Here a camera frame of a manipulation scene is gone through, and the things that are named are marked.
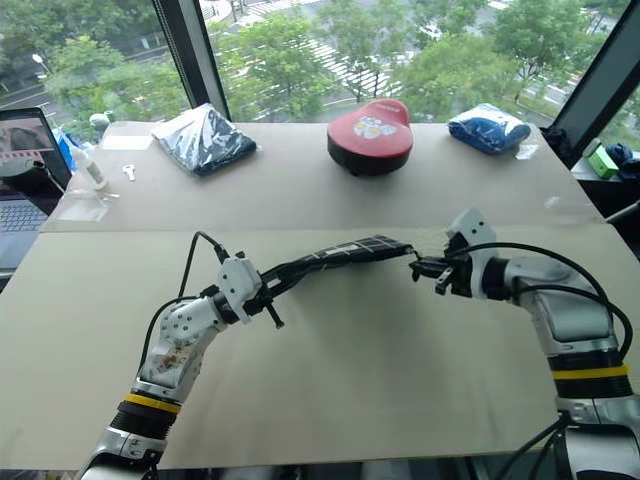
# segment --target black cable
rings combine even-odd
[[[196,243],[198,242],[198,238],[200,237],[204,238],[207,242],[213,245],[213,249],[216,252],[216,256],[218,257],[218,260],[220,260],[220,264],[224,262],[225,258],[229,258],[229,254],[224,249],[224,247],[218,242],[216,242],[209,235],[200,231],[194,233],[193,238],[191,239],[191,247],[189,248],[189,255],[187,256],[187,264],[185,265],[184,273],[182,274],[182,282],[180,282],[180,290],[178,290],[178,297],[181,297],[182,295],[184,295],[184,290],[187,287],[187,279],[189,278],[189,271],[191,270],[191,261],[193,260],[193,253],[195,252]]]
[[[529,480],[536,480],[538,478],[538,473],[540,472],[540,467],[544,463],[544,459],[547,458],[547,455],[551,451],[551,448],[558,441],[558,434],[562,431],[564,427],[558,428],[555,432],[551,434],[551,436],[547,439],[547,441],[542,446],[542,450],[538,454],[538,458],[536,458],[533,467],[531,467],[531,471],[529,472]]]
[[[566,292],[572,293],[574,295],[579,295],[584,298],[588,298],[600,305],[605,306],[607,309],[612,311],[616,317],[620,319],[620,323],[624,328],[624,340],[620,347],[620,358],[624,360],[624,357],[629,352],[629,348],[631,348],[631,342],[633,341],[633,326],[629,321],[629,317],[625,315],[625,313],[617,306],[611,303],[609,300],[605,300],[598,295],[595,295],[591,292],[587,292],[585,290],[580,290],[579,288],[568,287],[566,285],[532,285],[530,287],[523,287],[513,292],[513,296],[521,295],[526,292],[533,292],[536,290],[555,290],[558,292]]]
[[[602,302],[599,302],[599,303],[602,303],[602,305],[604,305],[607,308],[609,317],[611,318],[611,313],[615,313],[616,316],[620,319],[622,326],[624,328],[624,340],[622,342],[622,347],[620,348],[620,356],[624,359],[625,355],[629,351],[629,348],[631,348],[631,340],[633,339],[633,327],[631,326],[631,322],[629,322],[629,319],[627,318],[627,316],[624,313],[622,313],[622,311],[619,308],[618,308],[618,311],[622,313],[622,315],[619,315],[618,313],[613,311],[611,307],[615,305],[609,302],[609,298],[607,297],[607,294],[604,291],[604,288],[602,288],[602,285],[598,283],[595,277],[591,273],[589,273],[589,271],[586,268],[584,268],[579,263],[574,262],[570,258],[567,258],[564,255],[560,255],[559,253],[556,253],[552,250],[547,250],[546,248],[542,248],[542,247],[536,247],[535,245],[527,245],[524,243],[513,243],[513,242],[480,243],[478,245],[471,245],[469,247],[461,248],[459,250],[456,250],[455,252],[446,253],[445,257],[457,257],[460,255],[464,255],[466,253],[471,253],[478,250],[486,250],[489,248],[514,248],[517,250],[526,250],[529,252],[539,253],[541,255],[546,255],[547,257],[553,258],[554,260],[564,263],[565,265],[568,265],[569,267],[573,268],[576,272],[580,273],[584,278],[587,279],[587,281],[591,284],[591,286],[593,286],[595,291],[598,293],[598,297],[600,297],[600,299],[606,302],[606,303],[602,303]]]
[[[156,313],[153,315],[153,318],[151,319],[151,322],[149,322],[149,326],[147,327],[147,334],[144,337],[144,346],[142,347],[142,356],[140,357],[140,364],[138,365],[138,370],[142,368],[142,365],[144,365],[144,361],[147,358],[147,350],[149,350],[149,342],[151,341],[151,334],[153,333],[153,327],[156,325],[156,321],[158,320],[158,317],[160,316],[160,314],[168,306],[173,305],[174,303],[180,303],[184,300],[195,300],[196,298],[198,297],[193,297],[193,296],[176,297],[164,303],[160,308],[158,308],[158,310],[156,310]]]
[[[502,468],[500,469],[500,472],[496,476],[496,480],[505,480],[507,478],[507,475],[509,475],[509,472],[511,471],[513,466],[516,464],[516,462],[520,460],[520,458],[525,453],[527,453],[531,449],[531,447],[533,447],[536,443],[538,443],[543,438],[548,437],[549,434],[557,432],[560,428],[564,428],[567,423],[568,423],[568,420],[566,415],[562,414],[562,416],[558,420],[553,422],[551,425],[549,425],[543,431],[538,433],[535,437],[533,437],[527,443],[522,445],[516,452],[514,452],[511,455],[511,457],[509,457],[509,460],[507,460],[507,462],[502,466]]]

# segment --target yellow band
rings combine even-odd
[[[169,413],[178,413],[180,411],[180,405],[173,403],[163,402],[162,400],[156,400],[155,398],[145,397],[143,395],[136,395],[135,393],[129,393],[124,397],[125,402],[137,403],[138,405],[144,405],[146,407],[157,408],[158,410],[164,410]]]
[[[629,374],[629,367],[591,368],[587,370],[555,370],[551,372],[554,380],[584,380],[589,378],[623,377]]]

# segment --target blue folded cloth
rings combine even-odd
[[[448,126],[453,137],[491,154],[516,147],[531,134],[529,125],[489,103],[456,115]]]

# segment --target beige tabletop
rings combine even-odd
[[[602,221],[535,128],[527,142],[538,150],[517,160],[512,152],[481,153],[451,137],[446,125],[414,124],[407,164],[387,176],[362,178],[331,160],[326,125],[239,126],[260,150],[201,179],[188,176],[155,141],[143,141],[142,150],[96,150],[109,180],[105,192],[119,198],[100,221],[84,221],[75,215],[76,196],[67,195],[44,231],[434,227],[470,205],[496,225]],[[117,122],[107,135],[118,148],[123,137],[149,139],[152,127]],[[122,172],[126,164],[135,165],[135,182]],[[81,180],[74,178],[68,190],[85,188]]]
[[[582,263],[638,328],[640,272],[613,228],[496,230]],[[371,233],[425,254],[445,240],[442,228],[209,233],[262,270]],[[38,238],[0,296],[0,468],[83,463],[131,385],[151,314],[178,289],[190,237]],[[217,337],[160,466],[501,452],[550,423],[553,382],[528,314],[437,296],[432,281],[411,281],[408,261],[314,274],[277,299],[285,328],[260,314]],[[187,290],[215,281],[217,269],[198,248]],[[637,346],[628,363],[640,365]]]

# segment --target red cushion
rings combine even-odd
[[[329,124],[329,137],[345,150],[374,158],[408,155],[413,146],[409,111],[392,98],[368,105],[336,118]]]

